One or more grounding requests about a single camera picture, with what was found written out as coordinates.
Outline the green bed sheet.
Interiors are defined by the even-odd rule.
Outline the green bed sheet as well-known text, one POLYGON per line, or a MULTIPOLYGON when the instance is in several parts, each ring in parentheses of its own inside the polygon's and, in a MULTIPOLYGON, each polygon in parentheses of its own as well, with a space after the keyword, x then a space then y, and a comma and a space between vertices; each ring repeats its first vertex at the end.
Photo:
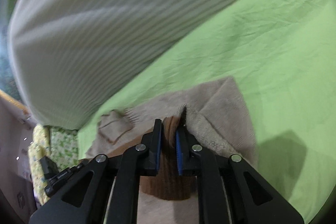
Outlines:
POLYGON ((238 0, 109 98, 79 130, 79 156, 109 110, 226 76, 248 107, 259 172, 309 223, 335 186, 335 0, 238 0))

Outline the beige fleece garment brown trim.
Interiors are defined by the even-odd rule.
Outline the beige fleece garment brown trim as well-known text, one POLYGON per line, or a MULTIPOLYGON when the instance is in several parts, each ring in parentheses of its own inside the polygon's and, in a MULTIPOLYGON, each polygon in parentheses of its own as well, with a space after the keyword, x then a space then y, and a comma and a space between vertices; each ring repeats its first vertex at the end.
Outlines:
POLYGON ((242 155, 257 164, 256 139, 245 100, 234 78, 166 93, 125 111, 103 114, 86 157, 117 156, 163 122, 159 173, 140 181, 138 223, 198 223, 197 182, 178 174, 176 129, 179 122, 217 155, 242 155))

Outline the white striped duvet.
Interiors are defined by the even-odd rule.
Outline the white striped duvet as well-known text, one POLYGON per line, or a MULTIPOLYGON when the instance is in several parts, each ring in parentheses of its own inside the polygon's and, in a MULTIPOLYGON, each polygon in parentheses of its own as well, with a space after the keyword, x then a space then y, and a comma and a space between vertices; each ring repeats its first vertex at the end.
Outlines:
POLYGON ((7 31, 37 122, 77 129, 189 32, 237 0, 17 0, 7 31))

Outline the yellow floral quilt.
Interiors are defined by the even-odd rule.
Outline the yellow floral quilt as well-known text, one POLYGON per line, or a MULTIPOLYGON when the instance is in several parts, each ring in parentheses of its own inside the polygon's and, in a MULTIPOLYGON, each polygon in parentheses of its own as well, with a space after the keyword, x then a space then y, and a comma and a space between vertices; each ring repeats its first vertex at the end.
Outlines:
POLYGON ((33 142, 28 147, 28 156, 34 194, 41 205, 44 205, 50 198, 45 193, 47 181, 40 159, 50 155, 50 132, 48 128, 37 124, 33 129, 33 142))

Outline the green patterned pillow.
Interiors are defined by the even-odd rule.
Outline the green patterned pillow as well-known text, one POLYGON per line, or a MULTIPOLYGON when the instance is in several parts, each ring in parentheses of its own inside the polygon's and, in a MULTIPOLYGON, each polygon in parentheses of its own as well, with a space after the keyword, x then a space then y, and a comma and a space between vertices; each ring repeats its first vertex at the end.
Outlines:
POLYGON ((63 170, 78 164, 77 131, 50 128, 51 159, 63 170))

